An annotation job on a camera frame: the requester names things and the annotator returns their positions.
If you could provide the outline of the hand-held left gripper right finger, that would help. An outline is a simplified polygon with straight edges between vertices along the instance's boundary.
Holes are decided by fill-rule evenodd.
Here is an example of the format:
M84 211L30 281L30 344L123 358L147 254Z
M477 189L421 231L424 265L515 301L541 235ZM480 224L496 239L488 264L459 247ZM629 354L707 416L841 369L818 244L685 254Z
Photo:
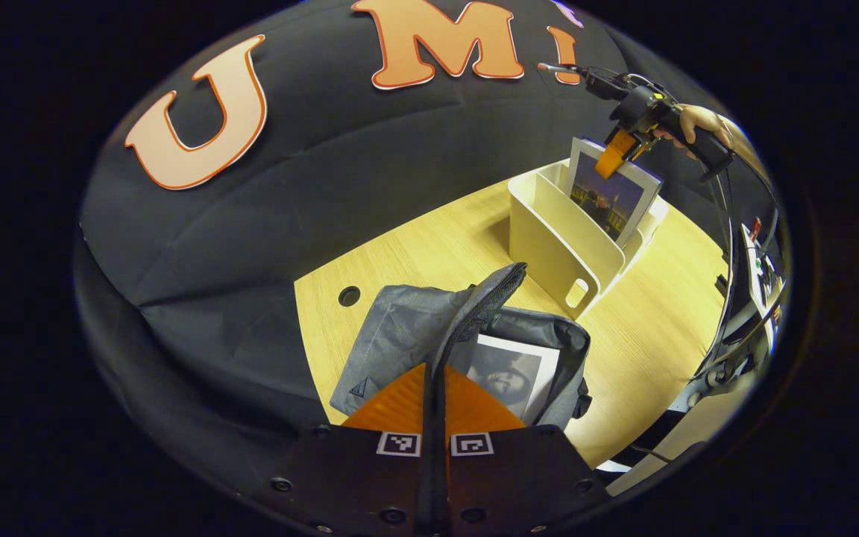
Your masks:
M450 536L552 536L611 499L555 425L527 426L444 367L444 506Z

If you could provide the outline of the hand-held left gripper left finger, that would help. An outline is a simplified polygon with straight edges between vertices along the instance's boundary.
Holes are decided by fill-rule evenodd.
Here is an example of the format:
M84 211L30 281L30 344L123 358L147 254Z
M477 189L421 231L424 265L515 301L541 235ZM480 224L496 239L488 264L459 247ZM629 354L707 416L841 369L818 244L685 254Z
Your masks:
M255 500L313 535L437 535L437 388L419 365L342 426L310 426Z

